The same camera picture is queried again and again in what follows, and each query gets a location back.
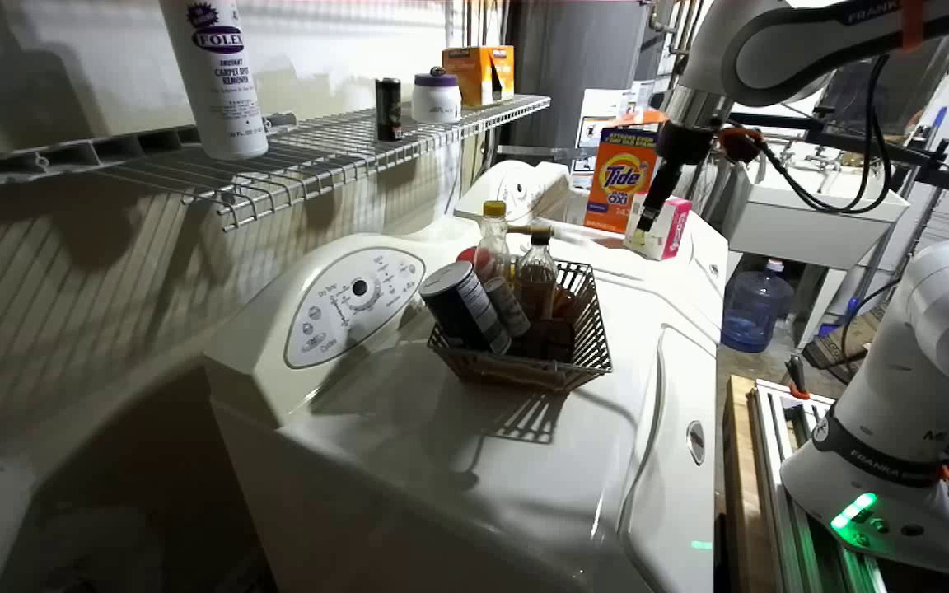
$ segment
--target cardboard box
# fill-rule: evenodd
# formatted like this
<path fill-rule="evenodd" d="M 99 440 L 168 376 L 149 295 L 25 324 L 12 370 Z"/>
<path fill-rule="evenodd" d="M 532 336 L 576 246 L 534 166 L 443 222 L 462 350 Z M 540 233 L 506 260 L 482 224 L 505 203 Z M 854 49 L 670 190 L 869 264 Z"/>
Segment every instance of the cardboard box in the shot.
<path fill-rule="evenodd" d="M 450 45 L 443 69 L 459 80 L 465 108 L 514 94 L 514 45 Z"/>
<path fill-rule="evenodd" d="M 604 128 L 583 226 L 627 233 L 634 200 L 650 190 L 660 160 L 654 133 Z"/>

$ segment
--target control panel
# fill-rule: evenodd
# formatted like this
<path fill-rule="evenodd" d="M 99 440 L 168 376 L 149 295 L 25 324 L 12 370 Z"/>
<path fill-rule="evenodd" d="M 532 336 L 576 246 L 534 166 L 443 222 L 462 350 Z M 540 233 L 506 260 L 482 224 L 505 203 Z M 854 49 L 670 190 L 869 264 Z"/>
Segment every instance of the control panel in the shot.
<path fill-rule="evenodd" d="M 334 260 L 301 300 L 287 336 L 287 364 L 320 364 L 361 342 L 405 311 L 421 284 L 415 255 L 374 246 Z"/>

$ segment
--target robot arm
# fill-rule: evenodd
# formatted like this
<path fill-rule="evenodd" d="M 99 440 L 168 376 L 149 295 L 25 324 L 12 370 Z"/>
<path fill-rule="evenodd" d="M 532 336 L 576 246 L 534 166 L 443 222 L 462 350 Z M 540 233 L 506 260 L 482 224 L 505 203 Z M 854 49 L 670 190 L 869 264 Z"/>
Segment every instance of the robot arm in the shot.
<path fill-rule="evenodd" d="M 733 101 L 782 101 L 844 61 L 934 36 L 949 36 L 949 0 L 850 0 L 814 10 L 783 0 L 716 0 L 670 92 L 663 160 L 698 166 Z"/>
<path fill-rule="evenodd" d="M 832 417 L 782 484 L 864 552 L 949 569 L 949 245 L 922 251 Z"/>

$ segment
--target white washing machine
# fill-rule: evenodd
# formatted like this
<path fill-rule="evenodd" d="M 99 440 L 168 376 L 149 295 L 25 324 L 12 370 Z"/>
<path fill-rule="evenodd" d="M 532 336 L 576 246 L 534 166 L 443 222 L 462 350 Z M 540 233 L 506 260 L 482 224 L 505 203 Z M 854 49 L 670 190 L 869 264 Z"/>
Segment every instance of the white washing machine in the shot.
<path fill-rule="evenodd" d="M 465 386 L 426 347 L 426 272 L 478 241 L 353 233 L 209 350 L 213 410 L 290 593 L 711 588 L 724 241 L 555 245 L 596 267 L 613 372 L 567 400 Z"/>
<path fill-rule="evenodd" d="M 581 224 L 588 195 L 570 188 L 567 166 L 499 160 L 454 203 L 459 217 L 482 217 L 484 200 L 506 200 L 506 224 L 532 224 L 538 217 Z"/>

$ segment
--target shelf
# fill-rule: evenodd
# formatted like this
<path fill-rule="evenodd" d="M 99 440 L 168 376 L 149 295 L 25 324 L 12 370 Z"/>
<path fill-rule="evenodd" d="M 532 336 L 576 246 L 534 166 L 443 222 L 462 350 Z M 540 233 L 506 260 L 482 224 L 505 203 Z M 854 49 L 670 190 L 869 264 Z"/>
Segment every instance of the shelf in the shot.
<path fill-rule="evenodd" d="M 444 141 L 482 135 L 545 112 L 547 105 L 549 99 L 545 94 L 514 94 L 506 101 L 465 112 L 462 122 L 444 128 L 409 128 L 403 141 L 375 141 L 375 112 L 301 122 L 290 133 L 274 135 L 269 150 L 243 160 L 229 181 L 221 181 L 218 160 L 191 155 L 191 166 L 218 170 L 218 179 L 209 179 L 210 185 L 194 190 L 191 200 L 213 200 L 221 226 L 233 229 L 301 200 L 331 195 L 357 179 L 432 155 Z"/>
<path fill-rule="evenodd" d="M 454 125 L 405 128 L 399 141 L 375 141 L 374 108 L 309 122 L 296 122 L 296 115 L 282 112 L 266 115 L 269 150 L 250 160 L 210 160 L 191 125 L 82 138 L 0 150 L 0 185 L 96 175 L 162 195 L 181 195 L 183 203 L 210 203 L 221 226 L 233 229 L 349 181 L 432 155 L 449 141 L 526 119 L 547 105 L 549 99 L 545 94 L 514 94 L 465 112 Z"/>

